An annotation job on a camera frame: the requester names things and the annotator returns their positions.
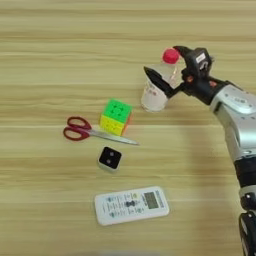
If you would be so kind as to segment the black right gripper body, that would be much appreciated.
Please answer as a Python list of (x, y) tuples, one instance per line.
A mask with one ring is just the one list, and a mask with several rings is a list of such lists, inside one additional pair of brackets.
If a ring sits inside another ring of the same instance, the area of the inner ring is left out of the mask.
[(228, 85), (227, 81), (215, 79), (213, 77), (197, 78), (182, 71), (182, 91), (188, 96), (196, 97), (206, 105), (210, 105), (217, 93)]

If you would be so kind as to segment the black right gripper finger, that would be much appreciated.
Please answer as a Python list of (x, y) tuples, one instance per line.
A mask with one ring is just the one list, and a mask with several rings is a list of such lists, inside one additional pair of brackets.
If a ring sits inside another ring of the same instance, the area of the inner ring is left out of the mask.
[(171, 86), (171, 82), (176, 79), (176, 66), (168, 66), (167, 73), (163, 74), (159, 73), (157, 70), (151, 67), (144, 66), (143, 69), (149, 81), (158, 89), (160, 89), (168, 99), (172, 98), (178, 92), (184, 90), (185, 85), (183, 83), (181, 83), (179, 86), (176, 86), (175, 88)]
[(184, 59), (192, 58), (195, 56), (194, 50), (186, 46), (174, 46), (174, 49), (180, 54)]

